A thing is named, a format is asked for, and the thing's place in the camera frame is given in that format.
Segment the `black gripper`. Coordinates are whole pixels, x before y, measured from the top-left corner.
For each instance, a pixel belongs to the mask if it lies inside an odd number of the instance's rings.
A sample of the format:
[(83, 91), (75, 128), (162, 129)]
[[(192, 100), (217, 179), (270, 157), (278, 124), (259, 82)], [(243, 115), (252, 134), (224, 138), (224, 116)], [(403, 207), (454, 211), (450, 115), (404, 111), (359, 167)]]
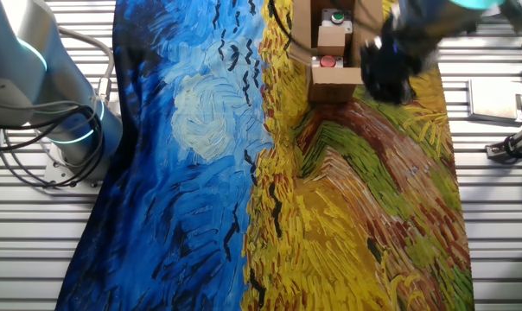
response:
[[(405, 26), (399, 13), (384, 23), (384, 40), (377, 36), (360, 48), (361, 76), (376, 101), (404, 105), (417, 97), (408, 76), (417, 76), (437, 66), (437, 45), (423, 30)], [(391, 77), (391, 64), (408, 76)]]

